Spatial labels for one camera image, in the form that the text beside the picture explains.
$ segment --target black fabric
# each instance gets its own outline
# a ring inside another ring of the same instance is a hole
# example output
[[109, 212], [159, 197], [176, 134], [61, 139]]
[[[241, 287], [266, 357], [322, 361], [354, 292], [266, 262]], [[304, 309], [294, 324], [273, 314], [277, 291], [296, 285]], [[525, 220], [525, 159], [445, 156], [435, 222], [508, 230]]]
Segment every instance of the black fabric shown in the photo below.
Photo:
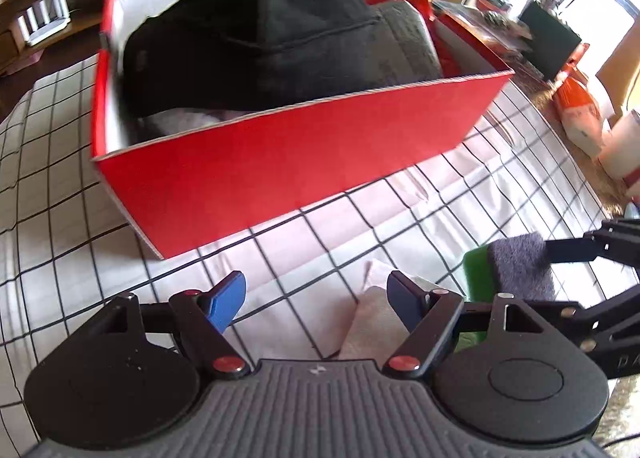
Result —
[[123, 90], [137, 117], [173, 108], [260, 111], [416, 82], [364, 0], [180, 0], [129, 37]]

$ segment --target round black plate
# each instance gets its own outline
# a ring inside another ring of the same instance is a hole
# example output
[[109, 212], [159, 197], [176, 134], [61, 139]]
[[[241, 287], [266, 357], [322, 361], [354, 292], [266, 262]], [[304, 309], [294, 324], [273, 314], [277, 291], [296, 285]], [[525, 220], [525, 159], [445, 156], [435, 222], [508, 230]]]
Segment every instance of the round black plate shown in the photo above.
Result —
[[29, 376], [24, 401], [42, 436], [82, 449], [139, 443], [180, 419], [200, 380], [182, 356], [126, 334], [55, 351]]

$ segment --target scouring pad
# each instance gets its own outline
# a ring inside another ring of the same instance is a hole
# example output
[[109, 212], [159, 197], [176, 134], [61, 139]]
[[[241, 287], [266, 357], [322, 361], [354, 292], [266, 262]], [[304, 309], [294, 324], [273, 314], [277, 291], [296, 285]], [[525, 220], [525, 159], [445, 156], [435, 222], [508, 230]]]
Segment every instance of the scouring pad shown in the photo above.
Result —
[[553, 300], [546, 242], [538, 232], [496, 240], [465, 254], [469, 299], [491, 302], [498, 292], [532, 300]]

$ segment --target green sponge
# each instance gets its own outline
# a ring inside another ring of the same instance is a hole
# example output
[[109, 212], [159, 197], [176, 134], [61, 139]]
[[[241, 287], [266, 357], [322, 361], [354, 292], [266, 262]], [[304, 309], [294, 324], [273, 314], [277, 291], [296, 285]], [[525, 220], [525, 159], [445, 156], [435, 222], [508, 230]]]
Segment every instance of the green sponge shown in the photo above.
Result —
[[494, 272], [488, 259], [488, 245], [468, 251], [462, 258], [469, 301], [492, 302], [496, 294]]
[[460, 334], [458, 339], [458, 344], [454, 349], [455, 352], [461, 352], [462, 350], [466, 350], [477, 344], [481, 343], [486, 339], [486, 332], [463, 332]]

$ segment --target cable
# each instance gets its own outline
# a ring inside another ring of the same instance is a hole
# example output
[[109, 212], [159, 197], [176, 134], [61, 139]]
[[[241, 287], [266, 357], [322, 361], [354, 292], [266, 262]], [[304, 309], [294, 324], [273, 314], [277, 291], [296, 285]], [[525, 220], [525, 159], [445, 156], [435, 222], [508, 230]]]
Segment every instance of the cable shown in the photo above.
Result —
[[629, 434], [627, 436], [623, 436], [622, 438], [616, 438], [615, 440], [611, 440], [610, 442], [607, 442], [601, 447], [603, 449], [606, 449], [607, 447], [611, 447], [612, 445], [615, 445], [617, 443], [622, 443], [629, 440], [635, 440], [636, 438], [640, 438], [640, 433]]

